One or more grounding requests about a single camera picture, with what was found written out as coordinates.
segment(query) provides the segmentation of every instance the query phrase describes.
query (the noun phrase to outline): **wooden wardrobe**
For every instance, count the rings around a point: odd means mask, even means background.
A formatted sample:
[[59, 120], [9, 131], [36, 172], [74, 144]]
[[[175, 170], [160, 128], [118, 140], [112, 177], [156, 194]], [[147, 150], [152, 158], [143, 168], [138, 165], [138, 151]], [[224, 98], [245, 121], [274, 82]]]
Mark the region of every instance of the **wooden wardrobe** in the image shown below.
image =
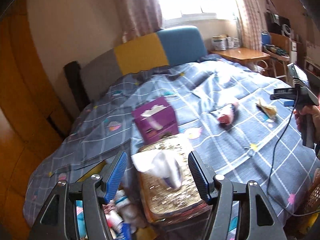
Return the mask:
[[33, 44], [26, 2], [0, 20], [0, 223], [17, 240], [30, 230], [22, 214], [29, 177], [71, 128]]

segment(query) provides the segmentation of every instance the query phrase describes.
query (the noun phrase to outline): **headboard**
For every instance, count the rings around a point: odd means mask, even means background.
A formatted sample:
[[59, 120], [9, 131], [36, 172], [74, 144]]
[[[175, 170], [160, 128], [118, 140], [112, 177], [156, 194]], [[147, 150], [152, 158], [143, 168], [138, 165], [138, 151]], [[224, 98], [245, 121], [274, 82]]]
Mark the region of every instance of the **headboard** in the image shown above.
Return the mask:
[[76, 61], [70, 62], [65, 65], [64, 72], [78, 108], [82, 111], [123, 75], [164, 65], [196, 62], [206, 54], [207, 49], [198, 28], [180, 26], [121, 44], [83, 68]]

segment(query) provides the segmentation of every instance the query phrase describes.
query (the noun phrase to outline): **plaid bedspread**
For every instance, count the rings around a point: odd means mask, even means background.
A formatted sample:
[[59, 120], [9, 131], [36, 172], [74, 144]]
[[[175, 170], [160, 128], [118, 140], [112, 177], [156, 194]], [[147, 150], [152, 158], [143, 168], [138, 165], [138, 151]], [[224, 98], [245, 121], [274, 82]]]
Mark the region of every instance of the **plaid bedspread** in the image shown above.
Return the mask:
[[[282, 100], [270, 101], [269, 96], [274, 88], [285, 86], [288, 85], [278, 79], [253, 73], [215, 54], [199, 63], [163, 66], [122, 77], [99, 101], [82, 111], [70, 136], [31, 175], [23, 208], [28, 224], [34, 223], [58, 180], [75, 182], [100, 161], [112, 161], [120, 150], [135, 154], [143, 141], [131, 112], [159, 96], [165, 96], [175, 109], [180, 133], [188, 135], [204, 163], [231, 181], [256, 180], [265, 191], [273, 147], [292, 111], [283, 106]], [[232, 97], [239, 99], [235, 120], [232, 125], [221, 126], [216, 117]], [[258, 97], [277, 107], [275, 121], [256, 107]], [[302, 146], [293, 118], [276, 149], [270, 194], [294, 212], [317, 167], [319, 161], [313, 150]], [[130, 160], [123, 183], [131, 197], [139, 200], [135, 169]], [[289, 214], [269, 199], [285, 224]], [[237, 206], [234, 203], [233, 223]], [[198, 239], [204, 224], [205, 216], [202, 216], [193, 226], [184, 228], [182, 223], [170, 228], [168, 234], [173, 238], [180, 234], [184, 239]]]

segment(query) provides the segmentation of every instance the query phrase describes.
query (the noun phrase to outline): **pink star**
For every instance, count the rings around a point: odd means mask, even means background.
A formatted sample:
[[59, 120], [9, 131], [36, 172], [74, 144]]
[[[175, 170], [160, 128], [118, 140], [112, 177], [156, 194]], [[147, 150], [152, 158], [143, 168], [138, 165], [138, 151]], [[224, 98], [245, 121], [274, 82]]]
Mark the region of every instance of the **pink star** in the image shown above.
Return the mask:
[[294, 204], [294, 198], [295, 198], [295, 194], [290, 194], [289, 198], [288, 198], [288, 202], [293, 205]]

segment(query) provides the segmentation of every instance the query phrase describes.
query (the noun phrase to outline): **person's hand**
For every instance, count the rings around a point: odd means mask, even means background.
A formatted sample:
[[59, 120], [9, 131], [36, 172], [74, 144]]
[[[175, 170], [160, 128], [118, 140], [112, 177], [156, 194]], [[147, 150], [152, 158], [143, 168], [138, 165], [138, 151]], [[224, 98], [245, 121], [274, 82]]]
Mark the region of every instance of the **person's hand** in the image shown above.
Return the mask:
[[298, 131], [301, 132], [301, 115], [311, 114], [313, 124], [315, 125], [315, 139], [318, 142], [320, 139], [320, 110], [317, 106], [305, 106], [301, 111], [297, 111], [296, 109], [293, 111], [294, 117], [296, 119], [296, 124], [298, 127]]

